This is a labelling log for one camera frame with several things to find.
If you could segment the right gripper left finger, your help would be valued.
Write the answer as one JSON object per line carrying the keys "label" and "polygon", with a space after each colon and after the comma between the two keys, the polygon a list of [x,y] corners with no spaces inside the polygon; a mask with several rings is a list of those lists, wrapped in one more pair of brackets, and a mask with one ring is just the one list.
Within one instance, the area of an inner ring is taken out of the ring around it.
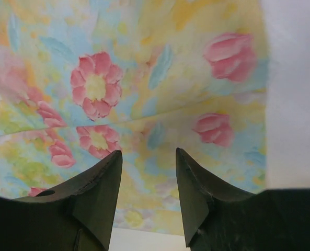
{"label": "right gripper left finger", "polygon": [[34,197],[0,197],[0,250],[108,250],[121,174],[114,151]]}

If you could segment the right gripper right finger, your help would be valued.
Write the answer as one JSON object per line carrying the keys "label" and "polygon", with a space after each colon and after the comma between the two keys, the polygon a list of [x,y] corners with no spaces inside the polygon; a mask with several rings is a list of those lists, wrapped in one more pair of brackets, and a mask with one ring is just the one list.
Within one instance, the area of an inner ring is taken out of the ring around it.
{"label": "right gripper right finger", "polygon": [[176,150],[186,246],[191,250],[310,250],[310,189],[239,189]]}

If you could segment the pastel floral skirt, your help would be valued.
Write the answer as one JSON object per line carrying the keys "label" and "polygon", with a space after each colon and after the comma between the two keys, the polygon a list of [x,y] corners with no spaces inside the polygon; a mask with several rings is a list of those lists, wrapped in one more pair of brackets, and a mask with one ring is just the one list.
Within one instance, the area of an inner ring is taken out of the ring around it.
{"label": "pastel floral skirt", "polygon": [[0,196],[35,196],[115,150],[115,227],[182,234],[175,151],[265,187],[260,1],[0,1]]}

